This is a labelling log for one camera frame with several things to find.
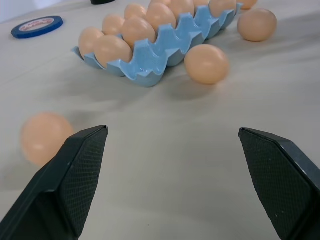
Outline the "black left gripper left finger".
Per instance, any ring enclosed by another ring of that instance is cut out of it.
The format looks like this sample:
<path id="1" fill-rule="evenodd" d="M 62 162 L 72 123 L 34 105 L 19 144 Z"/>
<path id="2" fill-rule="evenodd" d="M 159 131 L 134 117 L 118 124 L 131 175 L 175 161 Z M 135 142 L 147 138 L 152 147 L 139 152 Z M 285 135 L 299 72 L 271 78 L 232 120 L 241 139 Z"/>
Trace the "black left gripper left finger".
<path id="1" fill-rule="evenodd" d="M 79 240 L 99 182 L 108 127 L 70 136 L 0 222 L 0 240 Z"/>

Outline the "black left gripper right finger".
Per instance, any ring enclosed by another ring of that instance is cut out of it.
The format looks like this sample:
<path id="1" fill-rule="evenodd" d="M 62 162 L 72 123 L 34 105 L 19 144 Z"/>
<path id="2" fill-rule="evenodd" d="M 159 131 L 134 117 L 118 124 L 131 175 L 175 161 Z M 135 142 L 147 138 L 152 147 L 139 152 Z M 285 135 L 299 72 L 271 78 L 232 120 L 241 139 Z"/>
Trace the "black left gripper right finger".
<path id="1" fill-rule="evenodd" d="M 240 128 L 258 198 L 281 240 L 320 240 L 320 168 L 292 141 Z"/>

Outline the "blue egg tray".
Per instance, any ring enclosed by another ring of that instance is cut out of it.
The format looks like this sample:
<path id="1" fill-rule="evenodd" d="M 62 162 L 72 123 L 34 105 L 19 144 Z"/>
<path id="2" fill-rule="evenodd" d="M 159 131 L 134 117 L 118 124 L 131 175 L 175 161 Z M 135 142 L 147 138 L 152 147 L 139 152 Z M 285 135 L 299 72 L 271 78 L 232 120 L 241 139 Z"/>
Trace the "blue egg tray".
<path id="1" fill-rule="evenodd" d="M 212 16 L 207 5 L 198 6 L 194 16 L 182 13 L 176 28 L 170 24 L 159 26 L 154 43 L 148 39 L 138 40 L 130 62 L 121 59 L 108 62 L 104 71 L 118 77 L 127 77 L 142 87 L 153 87 L 161 81 L 167 67 L 178 65 L 191 48 L 226 29 L 241 6 L 241 3 L 237 3 L 235 9 L 224 10 L 219 17 Z"/>

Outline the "blue tape roll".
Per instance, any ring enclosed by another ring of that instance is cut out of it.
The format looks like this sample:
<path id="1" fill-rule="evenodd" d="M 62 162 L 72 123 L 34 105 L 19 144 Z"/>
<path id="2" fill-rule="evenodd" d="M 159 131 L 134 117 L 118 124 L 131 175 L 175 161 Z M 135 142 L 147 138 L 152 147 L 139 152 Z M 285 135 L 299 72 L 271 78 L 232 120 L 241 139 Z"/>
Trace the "blue tape roll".
<path id="1" fill-rule="evenodd" d="M 46 16 L 24 22 L 11 30 L 16 39 L 39 37 L 60 28 L 64 24 L 60 16 Z"/>

